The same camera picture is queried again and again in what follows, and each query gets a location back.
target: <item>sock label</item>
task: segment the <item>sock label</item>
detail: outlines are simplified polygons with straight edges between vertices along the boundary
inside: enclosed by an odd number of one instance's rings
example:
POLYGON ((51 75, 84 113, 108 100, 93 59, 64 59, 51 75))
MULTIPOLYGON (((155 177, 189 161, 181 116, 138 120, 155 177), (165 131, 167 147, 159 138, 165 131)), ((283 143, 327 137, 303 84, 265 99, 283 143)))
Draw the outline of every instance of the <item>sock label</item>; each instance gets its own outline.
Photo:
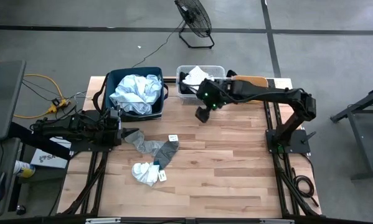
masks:
POLYGON ((170 134, 168 136, 169 141, 178 141, 178 135, 176 134, 170 134))
POLYGON ((159 171, 159 180, 160 182, 167 180, 166 172, 164 170, 159 171))

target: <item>fan stand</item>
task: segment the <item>fan stand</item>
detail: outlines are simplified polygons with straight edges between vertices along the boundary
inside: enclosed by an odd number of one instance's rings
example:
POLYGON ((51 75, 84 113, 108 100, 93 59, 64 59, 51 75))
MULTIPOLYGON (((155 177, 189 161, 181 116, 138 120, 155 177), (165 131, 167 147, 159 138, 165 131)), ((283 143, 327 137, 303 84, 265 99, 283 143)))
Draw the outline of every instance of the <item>fan stand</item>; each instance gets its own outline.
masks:
POLYGON ((215 45, 214 40, 212 39, 211 35, 208 34, 208 36, 210 37, 210 40, 212 42, 212 45, 210 45, 210 46, 198 46, 198 47, 191 46, 190 44, 188 44, 186 42, 186 40, 181 35, 181 33, 184 32, 184 30, 185 30, 185 26, 186 26, 186 23, 184 23, 184 25, 182 26, 181 31, 179 31, 179 38, 181 38, 185 42, 185 44, 187 45, 187 47, 192 48, 192 49, 205 49, 205 48, 211 49, 215 45))

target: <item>white cloth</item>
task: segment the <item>white cloth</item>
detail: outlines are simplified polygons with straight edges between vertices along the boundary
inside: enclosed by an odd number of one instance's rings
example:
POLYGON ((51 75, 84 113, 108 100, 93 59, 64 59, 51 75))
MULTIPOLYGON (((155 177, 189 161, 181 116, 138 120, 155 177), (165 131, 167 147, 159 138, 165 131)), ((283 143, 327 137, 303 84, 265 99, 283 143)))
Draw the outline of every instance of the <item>white cloth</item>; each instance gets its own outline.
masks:
POLYGON ((151 187, 157 182, 159 168, 160 165, 153 165, 152 162, 150 164, 147 162, 144 164, 136 163, 132 167, 132 175, 139 182, 147 184, 151 187))
POLYGON ((196 66, 189 72, 189 74, 185 77, 184 80, 182 80, 182 82, 187 85, 193 85, 190 86, 190 88, 198 90, 200 83, 203 82, 205 79, 214 81, 213 76, 210 76, 208 73, 201 70, 199 66, 196 66))
POLYGON ((114 105, 120 105, 126 112, 151 114, 151 105, 160 97, 161 88, 161 82, 156 75, 148 75, 146 78, 127 75, 110 95, 110 99, 114 105))

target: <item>wooden tabletop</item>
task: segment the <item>wooden tabletop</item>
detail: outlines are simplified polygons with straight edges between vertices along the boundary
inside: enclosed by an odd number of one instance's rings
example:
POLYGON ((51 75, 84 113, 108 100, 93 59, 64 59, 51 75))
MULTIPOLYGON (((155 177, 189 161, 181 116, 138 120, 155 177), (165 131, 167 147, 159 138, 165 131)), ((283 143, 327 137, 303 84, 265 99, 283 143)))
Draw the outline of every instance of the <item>wooden tabletop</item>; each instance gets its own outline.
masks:
MULTIPOLYGON (((101 88, 103 79, 91 77, 87 97, 101 88)), ((288 78, 276 78, 275 85, 292 87, 288 78)), ((86 100, 83 108, 94 110, 92 101, 86 100)), ((140 128, 146 140, 167 141, 169 134, 177 134, 179 151, 165 169, 167 181, 149 187, 136 181, 131 167, 137 162, 152 162, 152 156, 140 154, 128 143, 114 148, 108 157, 99 216, 281 217, 273 161, 264 135, 263 103, 227 105, 211 112, 205 124, 194 116, 196 108, 182 105, 171 85, 161 119, 123 123, 126 128, 140 128)), ((293 113, 288 105, 280 105, 280 111, 283 121, 293 113)), ((70 161, 58 212, 68 208, 85 186, 90 157, 90 152, 81 152, 70 161)), ((291 154, 290 161, 297 175, 314 182, 304 157, 291 154)), ((290 194, 288 190, 285 193, 291 210, 290 194)), ((306 201, 321 213, 310 199, 306 201)))

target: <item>concrete floor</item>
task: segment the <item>concrete floor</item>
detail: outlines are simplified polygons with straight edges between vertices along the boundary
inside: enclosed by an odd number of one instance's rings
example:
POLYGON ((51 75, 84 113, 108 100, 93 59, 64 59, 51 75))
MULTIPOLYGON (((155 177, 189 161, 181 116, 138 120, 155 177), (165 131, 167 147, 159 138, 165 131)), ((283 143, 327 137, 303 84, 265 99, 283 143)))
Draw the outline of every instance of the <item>concrete floor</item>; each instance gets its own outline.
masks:
MULTIPOLYGON (((265 28, 260 0, 201 2, 214 28, 265 28)), ((373 30, 373 0, 267 3, 274 29, 373 30)), ((0 0, 3 24, 175 28, 180 21, 175 5, 167 0, 0 0)), ((70 96, 85 91, 90 76, 138 63, 162 44, 168 34, 0 30, 0 60, 26 60, 27 73, 52 77, 64 95, 70 96)), ((195 43, 206 41, 194 34, 186 36, 195 43)), ((141 65, 159 66, 164 76, 174 76, 180 65, 201 64, 221 65, 240 74, 274 77, 266 34, 214 33, 213 38, 216 45, 212 50, 192 50, 174 35, 141 65)), ((311 160, 323 213, 332 218, 373 222, 373 179, 349 179, 365 171, 351 127, 346 120, 339 124, 329 120, 332 114, 373 89, 373 35, 274 35, 274 40, 281 77, 291 78, 294 87, 304 88, 317 99, 318 117, 304 126, 308 131, 317 131, 310 140, 311 160)), ((29 80, 54 90, 45 80, 29 80)), ((48 104, 22 88, 16 113, 41 114, 48 104)), ((16 121, 27 127, 33 123, 16 121)), ((27 216, 49 212, 61 181, 31 187, 27 216)))

